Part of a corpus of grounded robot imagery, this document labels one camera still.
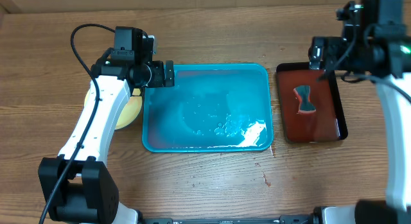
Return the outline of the yellow plate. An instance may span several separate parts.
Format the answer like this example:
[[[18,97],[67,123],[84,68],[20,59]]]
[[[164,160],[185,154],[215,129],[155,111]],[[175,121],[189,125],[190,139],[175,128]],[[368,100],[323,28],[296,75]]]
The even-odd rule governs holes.
[[[98,109],[89,127],[91,132],[109,133],[129,125],[142,109],[142,97],[130,93],[127,85],[100,87]]]

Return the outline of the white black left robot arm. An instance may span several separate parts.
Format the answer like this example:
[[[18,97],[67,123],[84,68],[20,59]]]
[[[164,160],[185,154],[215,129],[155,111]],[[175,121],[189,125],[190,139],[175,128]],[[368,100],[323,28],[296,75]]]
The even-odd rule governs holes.
[[[86,67],[89,96],[66,144],[38,168],[46,204],[39,218],[65,223],[140,223],[139,211],[119,200],[119,189],[107,169],[118,119],[136,89],[172,87],[171,60],[153,60],[157,41],[139,28],[112,30],[114,45]]]

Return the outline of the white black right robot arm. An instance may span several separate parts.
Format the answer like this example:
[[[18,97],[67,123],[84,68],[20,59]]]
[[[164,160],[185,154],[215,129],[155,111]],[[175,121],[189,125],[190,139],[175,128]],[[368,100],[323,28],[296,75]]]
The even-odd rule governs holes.
[[[349,83],[376,87],[385,119],[389,176],[383,201],[318,207],[313,223],[410,223],[410,36],[403,0],[360,0],[336,11],[340,37],[313,37],[309,68],[322,79],[343,71]]]

